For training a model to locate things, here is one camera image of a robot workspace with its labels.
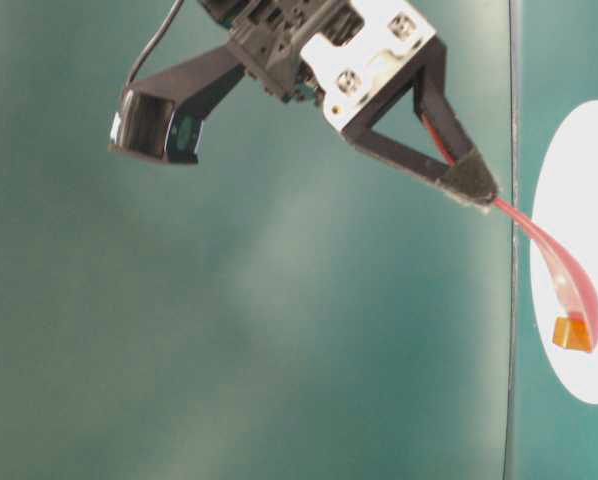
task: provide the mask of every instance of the orange connector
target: orange connector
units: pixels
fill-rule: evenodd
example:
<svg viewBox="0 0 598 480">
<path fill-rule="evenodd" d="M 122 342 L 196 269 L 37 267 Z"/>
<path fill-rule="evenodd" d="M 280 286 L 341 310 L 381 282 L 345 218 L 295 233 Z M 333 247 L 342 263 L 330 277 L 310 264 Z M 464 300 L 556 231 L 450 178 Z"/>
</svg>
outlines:
<svg viewBox="0 0 598 480">
<path fill-rule="evenodd" d="M 552 343 L 566 350 L 592 353 L 592 341 L 583 320 L 558 318 Z"/>
</svg>

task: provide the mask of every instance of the bolt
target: bolt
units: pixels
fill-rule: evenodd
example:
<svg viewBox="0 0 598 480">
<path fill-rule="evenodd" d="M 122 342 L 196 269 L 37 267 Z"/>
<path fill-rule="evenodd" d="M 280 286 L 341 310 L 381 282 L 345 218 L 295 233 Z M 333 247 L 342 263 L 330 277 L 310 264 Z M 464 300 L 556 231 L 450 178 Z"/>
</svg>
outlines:
<svg viewBox="0 0 598 480">
<path fill-rule="evenodd" d="M 390 22 L 390 30 L 400 40 L 406 40 L 416 29 L 415 22 L 405 13 L 400 13 Z"/>
<path fill-rule="evenodd" d="M 337 79 L 337 85 L 346 95 L 352 95 L 361 86 L 361 78 L 352 70 L 346 70 Z"/>
</svg>

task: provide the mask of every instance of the green wall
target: green wall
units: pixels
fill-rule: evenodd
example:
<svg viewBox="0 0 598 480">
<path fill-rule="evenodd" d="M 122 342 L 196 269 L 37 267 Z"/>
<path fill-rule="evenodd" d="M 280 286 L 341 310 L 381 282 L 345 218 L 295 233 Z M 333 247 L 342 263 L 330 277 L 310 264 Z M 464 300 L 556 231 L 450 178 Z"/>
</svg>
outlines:
<svg viewBox="0 0 598 480">
<path fill-rule="evenodd" d="M 187 3 L 146 72 L 225 40 Z M 509 194 L 508 4 L 415 3 Z M 169 7 L 0 0 L 0 480 L 501 478 L 510 223 L 249 80 L 200 166 L 108 153 Z"/>
<path fill-rule="evenodd" d="M 557 127 L 598 99 L 598 0 L 516 0 L 519 200 L 532 211 Z M 585 159 L 581 159 L 585 168 Z M 598 479 L 598 407 L 572 397 L 544 354 L 530 290 L 528 241 L 519 251 L 517 345 L 509 478 Z"/>
</svg>

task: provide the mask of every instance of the robotic arm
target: robotic arm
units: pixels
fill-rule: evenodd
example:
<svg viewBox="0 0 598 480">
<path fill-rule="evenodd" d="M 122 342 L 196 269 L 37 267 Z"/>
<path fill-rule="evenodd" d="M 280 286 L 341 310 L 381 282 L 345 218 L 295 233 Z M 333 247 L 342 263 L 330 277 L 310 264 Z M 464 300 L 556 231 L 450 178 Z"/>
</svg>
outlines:
<svg viewBox="0 0 598 480">
<path fill-rule="evenodd" d="M 228 42 L 128 83 L 113 149 L 157 162 L 197 163 L 205 120 L 247 72 L 282 102 L 314 100 L 358 150 L 459 201 L 488 208 L 496 200 L 498 187 L 444 96 L 446 46 L 409 2 L 198 1 L 229 29 Z M 411 89 L 415 114 L 454 165 L 373 130 Z"/>
</svg>

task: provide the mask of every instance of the black cable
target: black cable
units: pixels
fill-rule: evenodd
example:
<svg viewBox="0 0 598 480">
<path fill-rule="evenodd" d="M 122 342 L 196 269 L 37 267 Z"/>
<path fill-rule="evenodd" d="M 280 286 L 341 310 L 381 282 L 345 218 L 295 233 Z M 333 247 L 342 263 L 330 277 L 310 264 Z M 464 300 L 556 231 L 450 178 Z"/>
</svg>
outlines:
<svg viewBox="0 0 598 480">
<path fill-rule="evenodd" d="M 175 17 L 179 13 L 179 10 L 181 10 L 181 7 L 183 6 L 183 2 L 184 2 L 184 0 L 175 0 L 174 5 L 170 9 L 170 12 L 168 13 L 168 16 L 166 17 L 166 19 L 161 24 L 161 27 L 159 27 L 159 30 L 157 30 L 157 33 L 155 33 L 154 36 L 150 39 L 150 41 L 144 47 L 144 49 L 142 50 L 142 52 L 139 55 L 139 57 L 137 58 L 137 60 L 135 60 L 135 63 L 132 65 L 132 68 L 130 69 L 130 73 L 128 74 L 128 78 L 126 79 L 126 86 L 130 85 L 130 83 L 132 83 L 134 81 L 137 74 L 139 73 L 139 70 L 141 69 L 143 64 L 146 62 L 146 60 L 148 59 L 148 57 L 150 56 L 152 51 L 157 47 L 157 45 L 159 45 L 159 42 L 161 42 L 164 35 L 168 32 L 170 25 L 172 25 L 172 22 L 174 21 Z"/>
</svg>

